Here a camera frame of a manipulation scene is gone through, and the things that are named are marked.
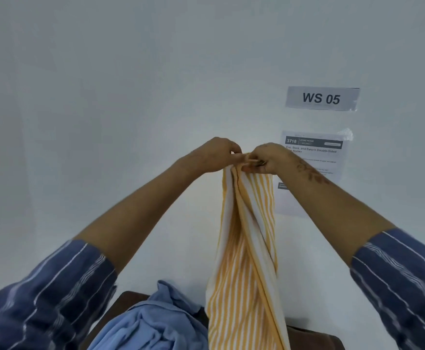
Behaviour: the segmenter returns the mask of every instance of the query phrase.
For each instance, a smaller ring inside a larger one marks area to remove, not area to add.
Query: light blue cloth
[[[88,350],[208,349],[208,329],[192,315],[201,306],[159,280],[151,297],[106,324]]]

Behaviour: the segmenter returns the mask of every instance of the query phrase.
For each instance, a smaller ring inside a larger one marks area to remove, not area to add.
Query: blue striped shirt
[[[425,349],[425,245],[400,229],[360,248],[350,273],[401,349]],[[0,291],[0,349],[77,349],[115,290],[99,250],[68,241]]]

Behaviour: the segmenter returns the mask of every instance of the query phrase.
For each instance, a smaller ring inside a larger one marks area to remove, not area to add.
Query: striped towel
[[[229,166],[221,231],[206,289],[210,349],[289,350],[277,289],[272,176]]]

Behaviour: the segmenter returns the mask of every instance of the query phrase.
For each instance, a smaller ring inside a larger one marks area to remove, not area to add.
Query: paper sign
[[[287,90],[286,107],[355,111],[359,88],[291,86]]]
[[[327,179],[337,184],[342,175],[349,144],[349,141],[345,139],[345,135],[339,134],[283,131],[279,144],[294,152]],[[279,177],[274,176],[273,186],[276,213],[308,216]]]

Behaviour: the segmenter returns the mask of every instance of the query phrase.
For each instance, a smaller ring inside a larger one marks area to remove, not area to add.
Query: hand
[[[213,138],[185,156],[200,175],[245,161],[240,146],[229,139]]]
[[[279,144],[272,142],[256,147],[253,152],[248,155],[248,159],[256,159],[265,162],[262,166],[254,166],[249,163],[242,167],[247,173],[264,173],[276,175],[282,164],[288,160],[293,154],[290,150]]]

